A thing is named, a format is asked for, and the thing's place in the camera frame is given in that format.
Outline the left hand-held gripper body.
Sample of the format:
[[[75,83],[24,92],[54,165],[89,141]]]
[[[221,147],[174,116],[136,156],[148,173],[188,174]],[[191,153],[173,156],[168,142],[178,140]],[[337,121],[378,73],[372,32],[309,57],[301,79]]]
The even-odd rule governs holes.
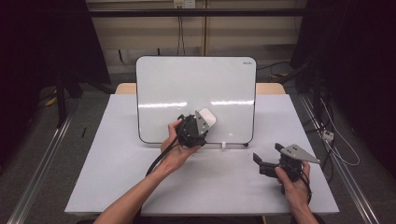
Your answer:
[[[194,115],[180,115],[182,122],[177,126],[178,142],[184,147],[204,146],[209,124],[204,117],[195,111]]]

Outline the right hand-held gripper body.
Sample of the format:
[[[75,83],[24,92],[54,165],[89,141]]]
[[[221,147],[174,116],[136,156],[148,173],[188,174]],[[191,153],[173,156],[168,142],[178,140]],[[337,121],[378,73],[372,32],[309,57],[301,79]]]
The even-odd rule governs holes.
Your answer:
[[[279,167],[281,167],[292,182],[302,175],[302,162],[320,163],[320,160],[303,148],[293,144],[280,150]]]

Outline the white rectangular whiteboard eraser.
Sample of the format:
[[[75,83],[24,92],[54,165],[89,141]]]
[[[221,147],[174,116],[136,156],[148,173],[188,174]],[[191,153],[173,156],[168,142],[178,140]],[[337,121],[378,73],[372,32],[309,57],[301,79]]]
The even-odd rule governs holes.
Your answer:
[[[203,108],[199,111],[201,117],[205,120],[208,127],[213,126],[216,123],[216,117],[208,108]]]

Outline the white rounded whiteboard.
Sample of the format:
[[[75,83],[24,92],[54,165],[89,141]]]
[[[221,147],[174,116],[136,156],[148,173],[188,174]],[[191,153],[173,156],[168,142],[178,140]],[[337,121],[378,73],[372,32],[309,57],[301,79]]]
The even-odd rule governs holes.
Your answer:
[[[254,135],[257,63],[251,57],[143,56],[136,61],[138,134],[160,143],[167,125],[204,108],[216,118],[205,140],[245,144]]]

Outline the person's left hand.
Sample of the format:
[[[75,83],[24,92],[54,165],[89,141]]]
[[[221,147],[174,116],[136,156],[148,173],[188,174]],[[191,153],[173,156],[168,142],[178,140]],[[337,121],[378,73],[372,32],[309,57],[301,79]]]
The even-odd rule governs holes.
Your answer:
[[[164,155],[158,170],[161,173],[170,175],[175,170],[179,169],[189,156],[194,154],[200,147],[183,147],[174,140],[177,139],[176,127],[182,122],[181,119],[170,123],[168,125],[168,137],[161,144],[161,152],[164,152],[169,146],[172,148]]]

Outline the person's right hand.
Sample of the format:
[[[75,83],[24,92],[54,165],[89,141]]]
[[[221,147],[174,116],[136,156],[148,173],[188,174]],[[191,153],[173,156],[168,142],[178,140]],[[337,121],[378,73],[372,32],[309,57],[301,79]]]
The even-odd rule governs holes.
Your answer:
[[[296,216],[298,213],[309,211],[308,205],[308,189],[305,183],[309,182],[310,165],[303,161],[303,179],[292,182],[286,172],[276,167],[275,171],[278,176],[278,182],[284,186],[285,196],[288,201],[290,211]]]

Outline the black curtain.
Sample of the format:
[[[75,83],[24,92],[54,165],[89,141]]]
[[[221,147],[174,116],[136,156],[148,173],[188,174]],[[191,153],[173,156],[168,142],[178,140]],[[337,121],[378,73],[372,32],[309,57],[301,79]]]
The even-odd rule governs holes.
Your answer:
[[[110,82],[87,0],[0,0],[0,167],[59,79],[72,94]]]
[[[305,63],[323,37],[320,72],[358,135],[396,178],[396,0],[306,0],[290,65]]]

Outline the black horizontal beam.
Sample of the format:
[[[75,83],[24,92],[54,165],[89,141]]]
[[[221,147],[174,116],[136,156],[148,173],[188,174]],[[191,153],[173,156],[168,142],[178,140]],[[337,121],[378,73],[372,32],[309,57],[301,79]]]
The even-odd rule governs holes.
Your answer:
[[[312,10],[299,8],[268,9],[93,9],[90,15],[95,18],[121,17],[293,17],[309,15]]]

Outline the black metal stand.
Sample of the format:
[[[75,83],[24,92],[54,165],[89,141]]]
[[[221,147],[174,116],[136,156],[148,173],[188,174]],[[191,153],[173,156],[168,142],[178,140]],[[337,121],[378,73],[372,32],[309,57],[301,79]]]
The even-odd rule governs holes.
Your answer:
[[[58,128],[61,128],[66,120],[67,111],[64,92],[67,91],[72,98],[80,98],[83,94],[82,88],[78,84],[76,74],[59,72],[55,76],[56,99],[58,103]]]

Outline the metal floor rail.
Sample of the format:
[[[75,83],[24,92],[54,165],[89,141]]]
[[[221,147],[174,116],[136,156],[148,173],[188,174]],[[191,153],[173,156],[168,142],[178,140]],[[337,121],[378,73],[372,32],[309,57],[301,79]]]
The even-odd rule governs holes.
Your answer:
[[[61,123],[60,127],[57,127],[53,132],[50,142],[47,144],[46,150],[40,162],[35,168],[35,172],[30,178],[26,188],[24,189],[21,197],[19,198],[7,224],[23,224],[27,215],[29,214],[31,207],[35,201],[35,198],[42,186],[42,183],[50,169],[53,159],[55,158],[57,151],[64,140],[64,136],[70,126],[73,115],[68,115]]]
[[[351,200],[355,204],[364,224],[380,224],[377,215],[371,204],[369,203],[367,197],[363,193],[361,187],[358,182],[354,178],[353,174],[350,172],[351,167],[357,167],[361,164],[361,157],[357,153],[356,149],[345,139],[345,137],[339,132],[337,129],[332,113],[329,110],[329,107],[324,103],[322,99],[319,100],[319,105],[323,107],[324,114],[328,121],[330,122],[331,129],[327,130],[325,125],[319,120],[318,115],[314,114],[314,104],[311,102],[309,97],[306,94],[300,96],[300,100],[306,110],[310,120],[309,122],[313,124],[315,133],[318,134],[318,138],[321,143],[324,145],[324,150],[326,153],[326,157],[324,161],[321,163],[321,168],[324,169],[325,166],[329,163],[332,164],[332,168],[337,171],[341,180],[343,181],[348,194],[351,197]],[[328,142],[322,139],[323,131],[330,131],[334,133],[337,137],[341,138],[341,141],[347,144],[347,147],[350,151],[355,155],[356,161],[348,161],[345,159],[341,152],[336,147],[334,140]]]

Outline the white wall socket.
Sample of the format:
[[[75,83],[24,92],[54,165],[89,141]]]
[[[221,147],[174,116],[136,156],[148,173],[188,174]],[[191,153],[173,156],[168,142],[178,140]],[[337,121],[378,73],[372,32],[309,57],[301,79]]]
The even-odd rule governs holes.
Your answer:
[[[196,8],[195,0],[173,0],[174,8]]]

